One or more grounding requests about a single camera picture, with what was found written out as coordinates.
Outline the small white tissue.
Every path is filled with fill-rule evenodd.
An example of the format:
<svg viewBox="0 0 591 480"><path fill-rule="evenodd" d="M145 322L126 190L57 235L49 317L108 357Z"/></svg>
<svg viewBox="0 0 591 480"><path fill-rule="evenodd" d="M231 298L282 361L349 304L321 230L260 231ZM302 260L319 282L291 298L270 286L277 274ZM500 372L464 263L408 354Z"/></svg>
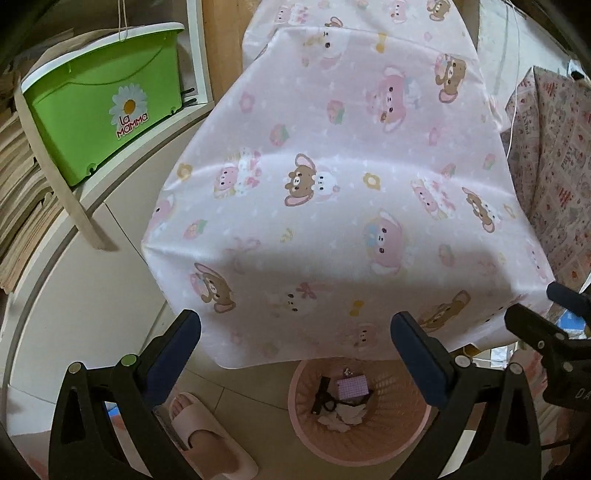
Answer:
<svg viewBox="0 0 591 480"><path fill-rule="evenodd" d="M322 410L318 415L318 424L324 425L329 431L346 433L353 427L363 424L368 413L368 403L359 404L335 403L335 411L329 413Z"/></svg>

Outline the floral patterned quilt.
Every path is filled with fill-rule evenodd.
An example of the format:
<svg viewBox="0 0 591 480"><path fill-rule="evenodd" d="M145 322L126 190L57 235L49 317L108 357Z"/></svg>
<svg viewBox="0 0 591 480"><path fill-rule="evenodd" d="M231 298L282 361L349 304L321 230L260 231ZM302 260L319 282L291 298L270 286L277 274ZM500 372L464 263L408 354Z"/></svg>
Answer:
<svg viewBox="0 0 591 480"><path fill-rule="evenodd" d="M522 210L556 279L578 290L590 275L590 88L535 66L506 112Z"/></svg>

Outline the white shelf frame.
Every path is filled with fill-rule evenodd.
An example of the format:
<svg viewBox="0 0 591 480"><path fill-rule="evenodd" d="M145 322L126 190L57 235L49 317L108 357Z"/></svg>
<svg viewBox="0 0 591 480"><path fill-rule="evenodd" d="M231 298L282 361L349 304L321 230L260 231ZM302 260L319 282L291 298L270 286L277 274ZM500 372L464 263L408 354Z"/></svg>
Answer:
<svg viewBox="0 0 591 480"><path fill-rule="evenodd" d="M143 348L165 301L140 242L159 190L190 136L213 106L198 1L60 1L27 43L64 30L82 33L178 23L175 44L181 103L106 157L76 196L104 241L92 247L66 213L52 223L3 312L1 391L52 402L67 366L106 366Z"/></svg>

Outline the pink cartoon print bedsheet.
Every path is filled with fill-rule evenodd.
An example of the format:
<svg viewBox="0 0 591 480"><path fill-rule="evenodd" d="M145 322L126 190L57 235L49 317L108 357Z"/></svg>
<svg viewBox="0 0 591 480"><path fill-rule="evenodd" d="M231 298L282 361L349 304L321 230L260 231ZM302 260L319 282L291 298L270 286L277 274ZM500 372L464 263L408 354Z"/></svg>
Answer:
<svg viewBox="0 0 591 480"><path fill-rule="evenodd" d="M243 71L142 241L174 312L238 369L394 358L407 311L447 348L510 343L554 275L451 1L263 1Z"/></svg>

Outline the green plastic storage box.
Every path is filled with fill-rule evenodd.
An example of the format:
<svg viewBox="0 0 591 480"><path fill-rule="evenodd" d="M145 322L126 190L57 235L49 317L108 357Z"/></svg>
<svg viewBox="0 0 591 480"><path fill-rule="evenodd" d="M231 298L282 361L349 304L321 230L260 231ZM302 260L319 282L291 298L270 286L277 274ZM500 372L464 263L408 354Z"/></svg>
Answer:
<svg viewBox="0 0 591 480"><path fill-rule="evenodd" d="M181 106L179 22L135 27L64 53L21 89L63 178L75 186Z"/></svg>

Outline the purple checkered tissue pack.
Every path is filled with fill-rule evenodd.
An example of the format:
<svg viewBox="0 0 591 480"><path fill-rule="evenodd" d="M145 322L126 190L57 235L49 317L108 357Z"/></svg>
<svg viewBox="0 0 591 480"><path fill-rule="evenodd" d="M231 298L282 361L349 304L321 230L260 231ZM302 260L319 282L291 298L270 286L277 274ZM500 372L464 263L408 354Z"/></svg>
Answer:
<svg viewBox="0 0 591 480"><path fill-rule="evenodd" d="M365 375L356 375L339 379L337 391L339 401L349 401L367 396L370 388Z"/></svg>

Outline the pink plastic trash basket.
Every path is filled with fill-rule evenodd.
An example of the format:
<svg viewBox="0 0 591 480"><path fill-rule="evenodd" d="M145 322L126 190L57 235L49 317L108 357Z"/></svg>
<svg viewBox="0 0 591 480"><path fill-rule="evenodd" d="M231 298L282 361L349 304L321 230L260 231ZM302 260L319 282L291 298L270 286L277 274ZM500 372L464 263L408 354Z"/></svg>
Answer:
<svg viewBox="0 0 591 480"><path fill-rule="evenodd" d="M366 467L404 452L428 423L431 407L400 360L301 361L287 396L301 443L339 466Z"/></svg>

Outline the pink slipper left foot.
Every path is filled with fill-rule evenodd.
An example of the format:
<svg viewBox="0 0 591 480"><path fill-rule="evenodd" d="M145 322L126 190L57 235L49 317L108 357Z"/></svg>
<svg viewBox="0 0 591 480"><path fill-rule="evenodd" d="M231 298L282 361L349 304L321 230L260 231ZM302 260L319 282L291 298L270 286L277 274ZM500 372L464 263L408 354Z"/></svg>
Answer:
<svg viewBox="0 0 591 480"><path fill-rule="evenodd" d="M182 454L201 479L250 480L259 466L197 397L177 394L169 405L170 425Z"/></svg>

